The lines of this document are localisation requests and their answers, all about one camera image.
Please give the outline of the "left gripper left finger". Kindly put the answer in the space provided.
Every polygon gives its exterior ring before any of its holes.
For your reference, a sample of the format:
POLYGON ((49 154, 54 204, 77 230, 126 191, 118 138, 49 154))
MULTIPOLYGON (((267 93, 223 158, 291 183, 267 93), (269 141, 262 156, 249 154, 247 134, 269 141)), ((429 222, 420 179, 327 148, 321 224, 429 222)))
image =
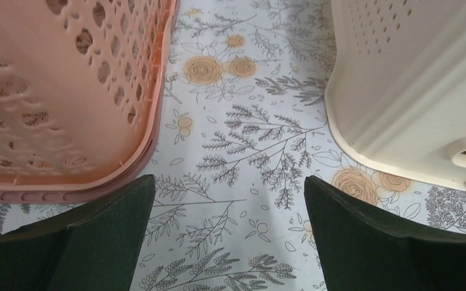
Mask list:
POLYGON ((0 290, 129 290, 154 198, 155 179, 144 175, 0 234, 0 290))

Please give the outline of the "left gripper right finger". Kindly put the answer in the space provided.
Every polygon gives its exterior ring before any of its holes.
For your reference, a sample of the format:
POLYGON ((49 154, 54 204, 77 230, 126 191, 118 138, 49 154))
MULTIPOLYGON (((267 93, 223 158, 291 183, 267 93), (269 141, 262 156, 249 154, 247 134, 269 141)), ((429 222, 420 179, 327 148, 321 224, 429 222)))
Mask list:
POLYGON ((304 197, 328 290, 466 290, 466 234, 399 217, 316 176, 304 197))

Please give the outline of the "pink perforated plastic basket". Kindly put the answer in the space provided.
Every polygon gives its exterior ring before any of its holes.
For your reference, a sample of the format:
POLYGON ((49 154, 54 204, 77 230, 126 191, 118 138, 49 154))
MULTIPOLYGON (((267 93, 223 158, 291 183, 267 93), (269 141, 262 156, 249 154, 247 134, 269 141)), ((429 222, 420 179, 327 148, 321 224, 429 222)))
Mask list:
POLYGON ((0 203, 88 202, 152 156, 178 1, 0 1, 0 203))

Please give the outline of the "cream perforated plastic basket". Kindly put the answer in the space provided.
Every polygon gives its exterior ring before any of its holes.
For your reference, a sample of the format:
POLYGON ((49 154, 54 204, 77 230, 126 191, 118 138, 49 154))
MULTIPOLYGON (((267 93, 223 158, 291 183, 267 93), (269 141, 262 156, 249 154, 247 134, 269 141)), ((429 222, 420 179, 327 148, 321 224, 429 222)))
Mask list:
POLYGON ((336 143, 371 169, 466 191, 466 1, 331 6, 336 143))

